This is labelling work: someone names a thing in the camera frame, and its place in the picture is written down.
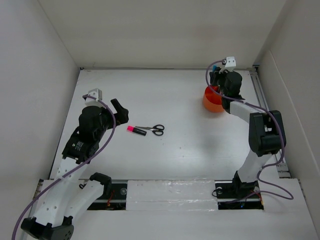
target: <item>white panel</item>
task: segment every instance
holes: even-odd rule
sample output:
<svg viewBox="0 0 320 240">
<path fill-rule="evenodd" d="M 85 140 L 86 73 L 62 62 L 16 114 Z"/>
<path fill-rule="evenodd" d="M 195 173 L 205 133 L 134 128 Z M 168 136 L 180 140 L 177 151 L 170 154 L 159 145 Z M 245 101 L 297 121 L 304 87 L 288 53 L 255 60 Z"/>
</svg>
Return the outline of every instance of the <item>white panel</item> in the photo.
<svg viewBox="0 0 320 240">
<path fill-rule="evenodd" d="M 75 225 L 72 239 L 105 239 L 107 236 L 110 240 L 318 240 L 298 181 L 278 179 L 273 182 L 289 189 L 295 199 L 289 201 L 264 194 L 263 202 L 268 207 L 265 211 L 170 211 L 168 206 L 163 211 L 86 211 Z M 205 182 L 202 183 L 200 185 L 204 189 Z M 138 188 L 138 191 L 143 190 L 144 186 Z M 156 193 L 156 189 L 149 188 L 153 191 L 151 195 Z M 264 184 L 261 189 L 275 191 L 274 187 Z M 164 199 L 163 193 L 159 192 L 159 199 Z"/>
<path fill-rule="evenodd" d="M 69 157 L 63 159 L 54 180 L 62 178 L 65 173 L 77 166 L 78 164 L 74 159 Z M 78 188 L 78 179 L 87 167 L 87 164 L 84 165 L 74 173 L 62 179 L 47 192 L 47 198 L 43 201 L 40 209 L 33 215 L 36 218 L 37 223 L 43 226 L 50 223 L 53 228 L 58 227 L 63 223 L 67 205 L 75 196 L 76 189 Z"/>
<path fill-rule="evenodd" d="M 0 1 L 0 32 L 0 233 L 7 240 L 39 178 L 48 177 L 78 69 L 36 0 Z"/>
<path fill-rule="evenodd" d="M 104 193 L 104 186 L 98 181 L 88 181 L 85 187 L 68 204 L 64 216 L 72 216 L 72 224 L 75 224 L 91 204 Z"/>
<path fill-rule="evenodd" d="M 273 42 L 277 38 L 278 34 L 281 32 L 281 28 L 287 18 L 287 15 L 290 12 L 290 10 L 292 9 L 292 6 L 294 5 L 294 3 L 296 1 L 297 0 L 286 0 L 285 1 L 285 4 L 284 4 L 279 16 L 277 17 L 268 37 L 266 38 L 266 40 L 263 44 L 263 47 L 255 60 L 255 63 L 257 63 L 257 64 L 261 63 L 262 58 L 264 57 L 266 51 L 271 47 L 271 45 L 273 44 Z"/>
<path fill-rule="evenodd" d="M 319 8 L 320 1 L 295 1 L 259 73 L 269 106 L 282 112 L 286 161 L 301 181 L 320 236 Z"/>
<path fill-rule="evenodd" d="M 240 119 L 245 121 L 247 124 L 249 124 L 250 114 L 264 113 L 264 111 L 250 107 L 241 102 L 232 101 L 230 103 L 230 113 L 234 116 L 239 117 Z"/>
<path fill-rule="evenodd" d="M 251 149 L 243 165 L 238 170 L 238 176 L 242 183 L 253 183 L 258 178 L 257 174 L 272 157 L 272 154 L 257 156 Z"/>
<path fill-rule="evenodd" d="M 216 211 L 217 198 L 212 196 L 215 181 L 138 180 L 128 181 L 128 211 Z"/>
<path fill-rule="evenodd" d="M 116 128 L 110 144 L 83 174 L 88 179 L 100 172 L 124 180 L 231 180 L 248 152 L 249 125 L 226 112 L 211 113 L 202 104 L 205 70 L 83 70 L 80 73 L 61 136 L 51 178 L 61 153 L 85 107 L 82 95 L 102 90 L 108 105 L 117 98 L 129 110 L 128 124 Z M 242 77 L 241 94 L 258 104 L 248 71 Z M 165 126 L 163 136 L 126 131 L 132 126 Z M 108 138 L 107 131 L 101 144 Z M 275 168 L 264 173 L 278 177 Z"/>
<path fill-rule="evenodd" d="M 251 67 L 286 0 L 39 0 L 80 67 Z"/>
</svg>

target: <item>orange bowl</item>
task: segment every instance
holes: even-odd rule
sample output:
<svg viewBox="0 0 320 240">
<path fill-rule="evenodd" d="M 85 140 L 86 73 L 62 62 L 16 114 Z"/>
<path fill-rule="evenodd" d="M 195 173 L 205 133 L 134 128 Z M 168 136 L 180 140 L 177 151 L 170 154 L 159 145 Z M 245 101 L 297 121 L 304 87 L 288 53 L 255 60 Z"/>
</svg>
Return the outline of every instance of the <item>orange bowl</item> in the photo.
<svg viewBox="0 0 320 240">
<path fill-rule="evenodd" d="M 217 86 L 213 86 L 213 89 L 218 91 Z M 204 91 L 202 102 L 204 107 L 212 113 L 222 113 L 225 111 L 222 107 L 221 96 L 213 92 L 208 86 Z"/>
</svg>

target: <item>scissor blade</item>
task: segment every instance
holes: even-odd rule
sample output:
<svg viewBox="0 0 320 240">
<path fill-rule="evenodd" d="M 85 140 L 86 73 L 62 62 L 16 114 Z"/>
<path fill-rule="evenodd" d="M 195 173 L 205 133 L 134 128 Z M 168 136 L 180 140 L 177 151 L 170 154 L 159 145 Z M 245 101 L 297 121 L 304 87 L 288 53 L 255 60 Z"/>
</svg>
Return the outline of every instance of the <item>scissor blade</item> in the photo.
<svg viewBox="0 0 320 240">
<path fill-rule="evenodd" d="M 145 129 L 145 130 L 153 129 L 152 127 L 149 127 L 149 126 L 135 126 L 135 128 L 137 128 L 137 129 Z"/>
</svg>

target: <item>screw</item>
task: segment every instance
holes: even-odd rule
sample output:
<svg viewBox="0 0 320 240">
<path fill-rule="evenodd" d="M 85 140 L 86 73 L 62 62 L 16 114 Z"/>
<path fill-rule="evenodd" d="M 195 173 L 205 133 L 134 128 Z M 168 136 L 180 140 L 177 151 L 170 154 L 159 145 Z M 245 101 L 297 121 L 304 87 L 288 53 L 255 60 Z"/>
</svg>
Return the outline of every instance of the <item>screw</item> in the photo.
<svg viewBox="0 0 320 240">
<path fill-rule="evenodd" d="M 220 186 L 218 186 L 218 187 L 215 189 L 215 191 L 216 191 L 216 194 L 219 194 L 219 195 L 223 193 L 222 187 L 220 187 Z"/>
<path fill-rule="evenodd" d="M 127 194 L 127 189 L 126 188 L 121 188 L 120 189 L 120 194 L 121 195 L 126 195 Z"/>
</svg>

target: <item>scissors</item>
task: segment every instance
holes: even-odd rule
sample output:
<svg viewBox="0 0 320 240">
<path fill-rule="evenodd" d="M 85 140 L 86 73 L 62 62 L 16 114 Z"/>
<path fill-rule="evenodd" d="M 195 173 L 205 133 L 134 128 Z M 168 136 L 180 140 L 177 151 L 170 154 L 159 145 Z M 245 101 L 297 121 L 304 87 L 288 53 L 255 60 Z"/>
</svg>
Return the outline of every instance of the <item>scissors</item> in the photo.
<svg viewBox="0 0 320 240">
<path fill-rule="evenodd" d="M 161 124 L 154 125 L 153 127 L 149 126 L 135 126 L 138 129 L 150 130 L 154 135 L 162 136 L 164 134 L 165 126 Z"/>
</svg>

